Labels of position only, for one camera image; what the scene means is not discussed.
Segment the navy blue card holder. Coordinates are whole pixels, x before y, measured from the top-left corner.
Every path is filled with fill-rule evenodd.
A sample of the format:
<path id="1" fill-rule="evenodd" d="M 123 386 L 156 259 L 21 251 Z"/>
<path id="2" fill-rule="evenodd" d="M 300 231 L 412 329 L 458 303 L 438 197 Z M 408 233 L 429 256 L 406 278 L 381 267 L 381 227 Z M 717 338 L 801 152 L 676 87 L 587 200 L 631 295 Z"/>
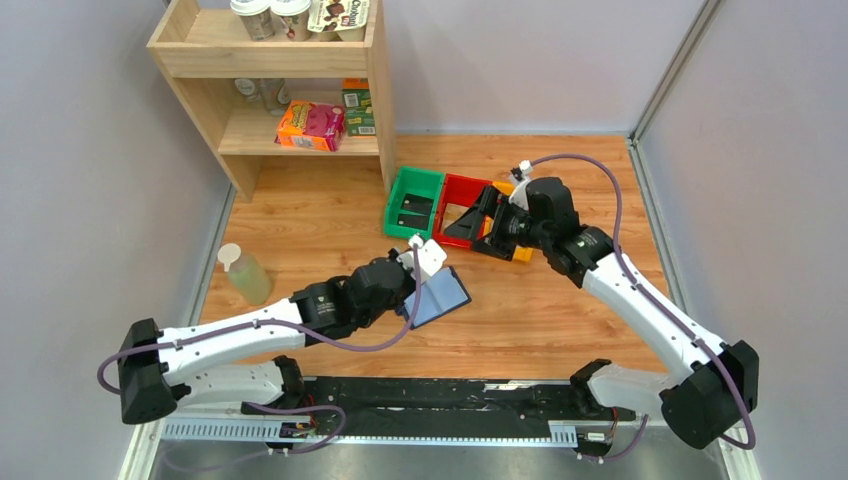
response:
<path id="1" fill-rule="evenodd" d="M 411 328 L 417 329 L 472 302 L 453 267 L 444 267 L 422 287 L 422 299 Z"/>

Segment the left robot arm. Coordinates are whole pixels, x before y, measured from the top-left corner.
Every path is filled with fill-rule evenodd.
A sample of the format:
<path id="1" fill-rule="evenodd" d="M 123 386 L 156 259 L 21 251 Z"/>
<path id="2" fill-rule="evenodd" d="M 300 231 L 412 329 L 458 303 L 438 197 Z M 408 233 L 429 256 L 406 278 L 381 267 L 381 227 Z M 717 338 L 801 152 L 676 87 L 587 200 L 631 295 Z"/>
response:
<path id="1" fill-rule="evenodd" d="M 375 258 L 349 275 L 308 285 L 271 305 L 216 322 L 161 329 L 133 323 L 115 355 L 97 370 L 101 386 L 119 396 L 127 425 L 164 418 L 181 407 L 238 401 L 285 415 L 304 405 L 300 371 L 289 360 L 258 367 L 237 361 L 318 343 L 359 348 L 345 338 L 393 312 L 439 271 L 447 256 L 427 244 Z"/>

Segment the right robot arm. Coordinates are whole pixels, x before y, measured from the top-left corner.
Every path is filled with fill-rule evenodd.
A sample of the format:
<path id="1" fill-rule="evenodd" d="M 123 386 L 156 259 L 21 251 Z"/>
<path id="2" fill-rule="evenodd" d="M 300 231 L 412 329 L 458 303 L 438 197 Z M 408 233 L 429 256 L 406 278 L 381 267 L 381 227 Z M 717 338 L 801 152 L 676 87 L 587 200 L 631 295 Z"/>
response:
<path id="1" fill-rule="evenodd" d="M 602 301 L 654 351 L 664 374 L 597 359 L 570 382 L 573 410 L 598 417 L 619 408 L 662 418 L 686 445 L 703 449 L 736 425 L 750 424 L 758 400 L 759 356 L 688 317 L 638 273 L 614 239 L 584 224 L 570 190 L 555 177 L 529 180 L 512 194 L 486 186 L 445 233 L 471 250 L 510 261 L 518 248 Z"/>

